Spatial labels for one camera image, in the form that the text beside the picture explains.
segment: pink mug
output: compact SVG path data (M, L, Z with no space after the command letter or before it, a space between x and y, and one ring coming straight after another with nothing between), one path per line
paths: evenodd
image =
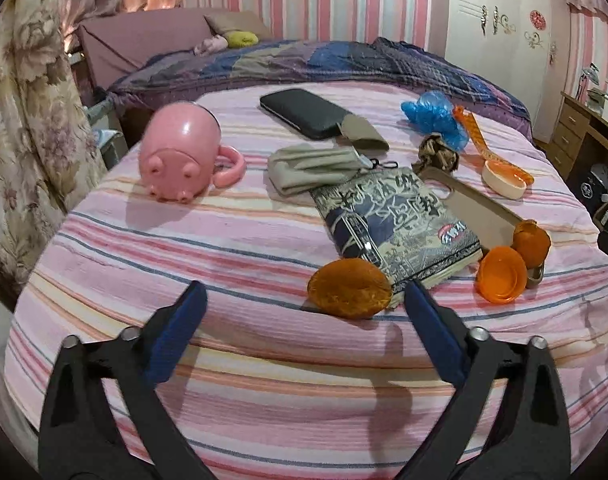
M227 187L246 170L244 156L222 146L216 118L190 102L166 105L155 112L140 145L140 175L148 192L157 199L187 203L212 182ZM215 171L215 159L225 156L233 163Z

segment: pink headboard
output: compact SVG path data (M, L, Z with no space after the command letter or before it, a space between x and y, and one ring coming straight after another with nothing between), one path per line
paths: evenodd
M79 38L94 86L107 89L153 56L188 50L210 38L204 20L209 10L147 10L84 20Z

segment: book cover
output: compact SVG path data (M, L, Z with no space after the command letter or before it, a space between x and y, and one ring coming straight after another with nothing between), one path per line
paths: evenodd
M437 285L482 257L477 236L410 168L370 171L311 191L344 258L363 258L388 277L391 305L408 280Z

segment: cardboard tray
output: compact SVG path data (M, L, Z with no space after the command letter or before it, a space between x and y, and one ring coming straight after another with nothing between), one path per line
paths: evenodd
M433 191L455 216L478 236L484 254L493 247L512 245L515 226L523 221L522 218L437 168L424 168L418 176L429 187L431 181L441 184L433 187ZM448 193L446 198L440 192L444 187L447 188L445 192ZM543 278L544 264L528 271L526 288L535 288Z

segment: drawer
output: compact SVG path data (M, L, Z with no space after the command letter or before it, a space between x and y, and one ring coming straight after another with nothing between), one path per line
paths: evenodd
M583 139L581 139L581 137L579 137L573 131L569 130L562 123L557 123L557 128L552 136L552 142L557 144L572 160L575 160L577 158L577 154L580 152Z
M574 161L564 153L559 146L555 143L548 144L548 150L546 150L546 156L548 160L550 160L551 164L557 170L560 177L566 180L568 175L570 174L570 170L572 169L572 165Z
M590 123L590 118L582 115L581 112L565 103L562 108L562 114L559 116L559 121L583 139L586 128Z

